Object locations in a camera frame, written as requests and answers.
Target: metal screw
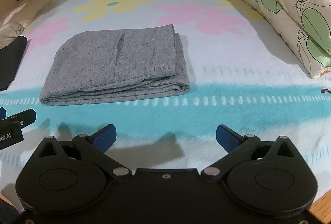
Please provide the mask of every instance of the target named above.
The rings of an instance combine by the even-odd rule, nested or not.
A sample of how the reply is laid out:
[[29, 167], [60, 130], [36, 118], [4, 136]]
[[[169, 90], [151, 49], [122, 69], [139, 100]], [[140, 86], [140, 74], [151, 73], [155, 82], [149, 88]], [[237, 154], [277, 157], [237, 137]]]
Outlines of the metal screw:
[[118, 167], [113, 169], [113, 173], [117, 176], [124, 176], [127, 175], [129, 172], [129, 169], [125, 167]]
[[211, 176], [217, 176], [220, 174], [220, 172], [221, 172], [220, 169], [216, 167], [208, 167], [204, 169], [204, 173]]
[[36, 223], [34, 223], [34, 221], [32, 219], [27, 219], [24, 223], [25, 224], [36, 224]]
[[171, 177], [171, 175], [169, 175], [169, 174], [164, 174], [163, 176], [162, 176], [162, 178], [164, 178], [164, 179], [169, 179]]

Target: pillow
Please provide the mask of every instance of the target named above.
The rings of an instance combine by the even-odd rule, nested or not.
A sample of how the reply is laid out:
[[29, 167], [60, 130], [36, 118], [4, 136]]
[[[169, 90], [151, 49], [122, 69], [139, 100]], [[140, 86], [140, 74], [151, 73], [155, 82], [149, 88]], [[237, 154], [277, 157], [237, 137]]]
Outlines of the pillow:
[[264, 16], [280, 34], [311, 78], [331, 71], [331, 56], [297, 24], [276, 0], [243, 0]]
[[21, 0], [12, 10], [0, 19], [0, 26], [7, 23], [17, 23], [24, 28], [30, 25], [36, 16], [53, 0]]
[[0, 28], [0, 49], [9, 45], [14, 39], [21, 35], [24, 28], [18, 23], [7, 23]]

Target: bedsheet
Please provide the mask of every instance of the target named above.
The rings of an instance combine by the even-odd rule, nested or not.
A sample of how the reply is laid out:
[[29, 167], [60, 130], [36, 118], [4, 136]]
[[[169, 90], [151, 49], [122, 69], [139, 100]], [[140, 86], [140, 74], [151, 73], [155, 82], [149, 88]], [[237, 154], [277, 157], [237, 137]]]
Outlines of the bedsheet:
[[[107, 104], [45, 106], [38, 98], [56, 51], [87, 30], [173, 24], [191, 83], [182, 96]], [[107, 154], [136, 169], [199, 171], [225, 156], [219, 124], [262, 140], [291, 138], [319, 183], [331, 188], [331, 76], [309, 78], [272, 26], [241, 0], [56, 0], [23, 32], [28, 48], [0, 93], [7, 115], [33, 108], [24, 141], [0, 151], [0, 189], [19, 206], [14, 183], [44, 136], [68, 140], [107, 124], [118, 137]]]

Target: folded gray cloth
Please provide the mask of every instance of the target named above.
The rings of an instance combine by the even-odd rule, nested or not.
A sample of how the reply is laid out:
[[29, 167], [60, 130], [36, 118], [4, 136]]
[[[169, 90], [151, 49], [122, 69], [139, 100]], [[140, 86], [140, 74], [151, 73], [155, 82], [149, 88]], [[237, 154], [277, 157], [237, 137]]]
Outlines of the folded gray cloth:
[[168, 97], [190, 88], [173, 25], [85, 31], [56, 52], [39, 100], [45, 105]]

